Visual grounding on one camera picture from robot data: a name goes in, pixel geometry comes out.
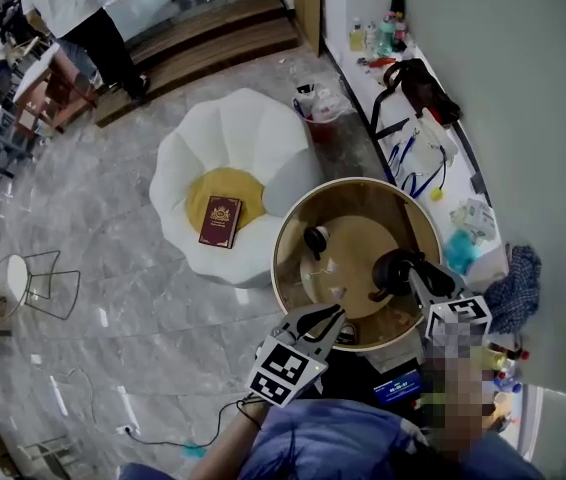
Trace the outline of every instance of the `yellow seat cushion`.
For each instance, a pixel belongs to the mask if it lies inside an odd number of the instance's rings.
[[[201,232],[205,211],[211,196],[232,197],[241,200],[241,215],[238,229],[265,215],[263,207],[263,185],[249,172],[220,167],[206,172],[190,185],[185,212],[190,225]]]

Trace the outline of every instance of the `plastic bottle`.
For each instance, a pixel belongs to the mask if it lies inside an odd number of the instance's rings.
[[[379,28],[374,22],[365,27],[365,51],[368,57],[374,57],[379,44]]]
[[[394,44],[399,44],[400,42],[405,42],[405,34],[407,31],[407,25],[405,24],[405,19],[402,12],[396,13],[396,22],[394,24]]]
[[[504,393],[520,393],[521,389],[523,389],[523,385],[514,377],[506,377],[505,379],[496,377],[494,379],[494,385],[499,391],[503,391]]]
[[[350,32],[350,50],[353,52],[365,50],[365,36],[359,18],[354,18],[354,28]]]
[[[379,25],[381,40],[379,41],[379,46],[376,49],[376,53],[379,57],[389,57],[392,55],[392,45],[394,44],[394,31],[396,27],[394,25],[394,13],[388,12],[385,18]]]
[[[507,356],[502,352],[495,352],[487,347],[483,347],[482,350],[482,366],[485,370],[495,370],[501,371],[505,366],[505,360]]]

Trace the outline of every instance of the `small screen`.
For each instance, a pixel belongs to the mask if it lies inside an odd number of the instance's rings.
[[[414,369],[374,388],[374,394],[382,405],[398,402],[421,391],[421,377]]]

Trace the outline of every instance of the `power outlet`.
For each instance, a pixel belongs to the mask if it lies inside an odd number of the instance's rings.
[[[129,435],[129,434],[140,434],[139,429],[136,425],[128,424],[128,425],[121,425],[120,427],[116,427],[116,433],[121,435]]]

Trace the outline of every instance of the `marble floor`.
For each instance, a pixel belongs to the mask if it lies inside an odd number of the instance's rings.
[[[163,239],[148,196],[157,148],[198,102],[251,87],[289,104],[294,88],[317,75],[337,76],[305,46],[265,57],[169,93],[105,129],[85,115],[37,146],[35,162],[17,167],[13,197],[0,203],[0,259],[60,249],[59,267],[79,268],[82,281],[67,321],[24,308],[3,324],[12,336],[0,338],[0,431],[10,448],[67,434],[94,478],[114,478],[127,461],[186,478],[197,453],[137,444],[117,427],[134,423],[145,440],[211,439],[219,409],[243,396],[255,347],[281,312],[271,287],[235,290],[202,280]],[[327,178],[383,177],[356,114],[317,149]],[[67,287],[55,290],[61,304],[69,300]],[[404,344],[371,358],[382,365],[409,350]]]

